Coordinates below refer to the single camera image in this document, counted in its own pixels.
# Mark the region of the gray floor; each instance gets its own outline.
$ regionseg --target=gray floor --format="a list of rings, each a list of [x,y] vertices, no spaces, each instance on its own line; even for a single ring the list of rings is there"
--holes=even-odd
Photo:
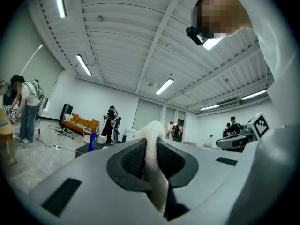
[[[46,145],[58,145],[75,151],[86,144],[82,141],[82,134],[74,132],[75,140],[72,140],[66,136],[57,136],[48,125],[59,124],[51,120],[41,120],[40,139]],[[20,122],[14,124],[14,134],[17,135],[19,129]],[[35,130],[35,134],[38,134],[38,123],[35,125]],[[11,186],[27,194],[47,176],[75,159],[74,152],[64,149],[57,151],[54,147],[44,146],[36,139],[32,143],[24,144],[14,138],[13,147],[17,164],[6,167],[4,172]]]

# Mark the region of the blue bottle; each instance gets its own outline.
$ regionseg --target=blue bottle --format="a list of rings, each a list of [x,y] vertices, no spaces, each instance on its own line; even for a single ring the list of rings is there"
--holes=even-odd
[[[94,150],[95,140],[96,140],[96,132],[92,132],[90,135],[89,151]]]

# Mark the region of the fluorescent light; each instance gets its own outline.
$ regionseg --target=fluorescent light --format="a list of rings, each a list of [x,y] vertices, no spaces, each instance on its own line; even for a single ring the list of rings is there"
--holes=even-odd
[[[245,96],[245,97],[243,97],[242,99],[243,99],[243,100],[246,100],[246,99],[249,99],[249,98],[253,98],[253,97],[256,97],[256,96],[258,96],[258,95],[261,95],[261,94],[265,93],[266,91],[267,91],[267,90],[265,89],[265,90],[262,90],[262,91],[260,91],[260,92],[256,92],[256,93],[253,93],[253,94],[251,94],[251,95]]]
[[[217,105],[213,105],[213,106],[210,106],[210,107],[204,107],[204,108],[201,108],[200,110],[207,110],[207,109],[211,109],[211,108],[216,108],[216,107],[220,107],[220,105],[219,104],[217,104]]]
[[[205,47],[207,50],[210,50],[214,45],[216,45],[221,40],[222,38],[207,39],[206,42],[203,44],[203,47]]]
[[[172,78],[169,78],[168,81],[166,81],[164,83],[164,85],[161,86],[160,89],[158,89],[158,91],[156,92],[157,95],[161,94],[164,90],[167,89],[167,87],[169,87],[172,83],[174,82],[174,80]]]
[[[64,18],[66,16],[66,10],[63,0],[56,0],[58,11],[60,13],[60,17]]]
[[[90,72],[90,70],[88,69],[88,67],[85,65],[85,62],[83,61],[83,58],[81,55],[77,54],[76,55],[76,58],[79,60],[81,66],[83,67],[83,69],[86,71],[86,73],[89,75],[89,76],[92,76],[92,73]]]

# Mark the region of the vr headset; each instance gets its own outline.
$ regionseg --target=vr headset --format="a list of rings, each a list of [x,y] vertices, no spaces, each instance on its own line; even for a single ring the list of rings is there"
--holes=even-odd
[[[203,27],[202,21],[197,20],[197,8],[198,5],[201,5],[203,0],[198,0],[192,16],[191,16],[191,23],[192,26],[186,28],[186,33],[190,39],[192,39],[198,46],[201,46],[206,42],[207,39],[214,39],[219,38],[216,37],[214,33],[209,32],[209,28]]]

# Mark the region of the orange sofa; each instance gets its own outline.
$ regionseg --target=orange sofa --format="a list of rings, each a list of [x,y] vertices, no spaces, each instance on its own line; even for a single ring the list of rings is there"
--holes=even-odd
[[[79,123],[79,124],[81,124],[83,126],[86,126],[88,128],[95,128],[95,127],[97,127],[97,124],[99,123],[99,121],[97,121],[95,119],[93,119],[92,121],[89,121],[89,120],[80,118],[78,114],[72,113],[72,116],[73,116],[73,118],[71,119],[71,121]],[[62,117],[62,121],[61,121],[61,123],[64,126],[70,128],[72,130],[75,130],[77,132],[83,133],[83,128],[82,127],[77,126],[75,123],[72,123],[72,122],[65,122],[64,120],[65,120],[65,116]]]

